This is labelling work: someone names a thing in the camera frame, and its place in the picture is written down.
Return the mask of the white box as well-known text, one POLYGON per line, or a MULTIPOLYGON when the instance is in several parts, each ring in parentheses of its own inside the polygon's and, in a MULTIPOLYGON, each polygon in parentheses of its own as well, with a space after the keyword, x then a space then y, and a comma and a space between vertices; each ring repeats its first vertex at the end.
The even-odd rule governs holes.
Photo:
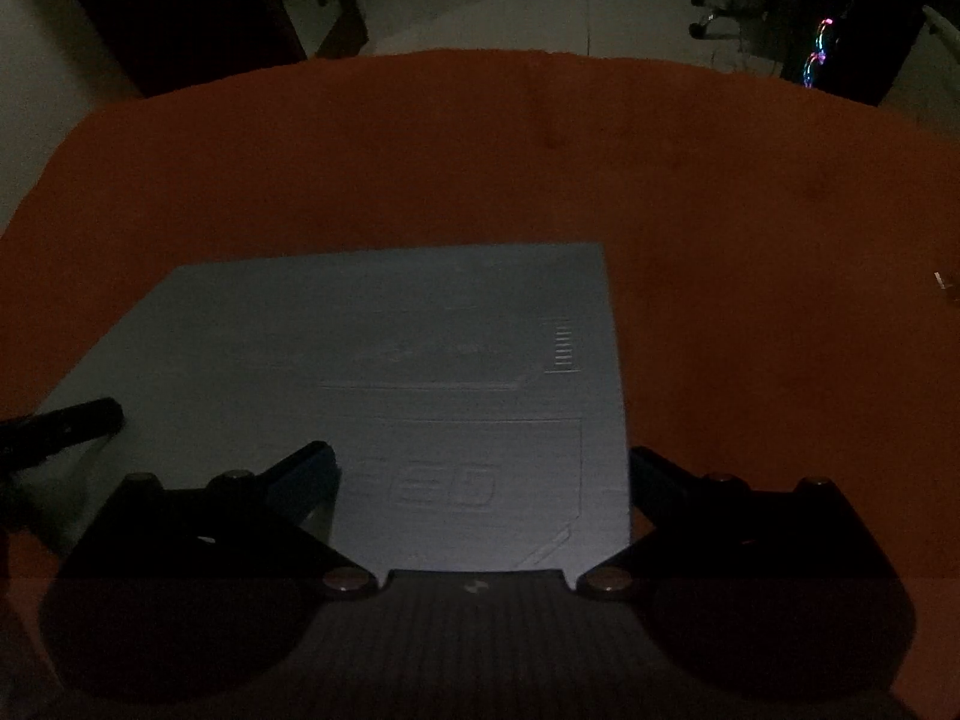
POLYGON ((198 488, 322 440, 308 520, 376 575, 558 569, 630 539, 628 452, 596 244, 384 250, 183 266, 47 399, 124 408, 26 488, 76 538, 128 473, 198 488))

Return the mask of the red table cloth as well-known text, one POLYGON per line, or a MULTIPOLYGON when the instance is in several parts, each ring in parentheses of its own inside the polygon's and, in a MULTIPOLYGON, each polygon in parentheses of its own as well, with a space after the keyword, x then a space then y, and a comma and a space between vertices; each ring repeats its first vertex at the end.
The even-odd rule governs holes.
POLYGON ((116 104, 2 238, 2 410, 172 268, 405 245, 605 247, 631 440, 829 476, 901 572, 896 683, 958 712, 958 151, 882 110, 658 60, 309 60, 116 104))

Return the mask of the computer tower rgb lights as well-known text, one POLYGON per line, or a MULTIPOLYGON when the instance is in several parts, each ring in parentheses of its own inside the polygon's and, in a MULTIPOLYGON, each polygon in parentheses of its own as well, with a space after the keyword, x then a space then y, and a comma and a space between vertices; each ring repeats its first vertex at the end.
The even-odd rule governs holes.
POLYGON ((833 18, 823 18, 815 28, 812 47, 805 55, 800 67, 800 84, 805 89, 814 89, 823 82, 827 62, 836 49, 836 21, 833 18))

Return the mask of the office chair wheeled base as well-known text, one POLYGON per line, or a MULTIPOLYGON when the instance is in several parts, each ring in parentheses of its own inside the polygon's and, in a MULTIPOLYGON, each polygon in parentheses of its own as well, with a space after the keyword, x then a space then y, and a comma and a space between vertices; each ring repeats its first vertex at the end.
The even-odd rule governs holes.
POLYGON ((690 5, 701 10, 698 21, 688 25, 688 34, 695 41, 719 41, 739 39, 747 21, 750 0, 726 0, 724 4, 711 4, 709 0, 688 0, 690 5))

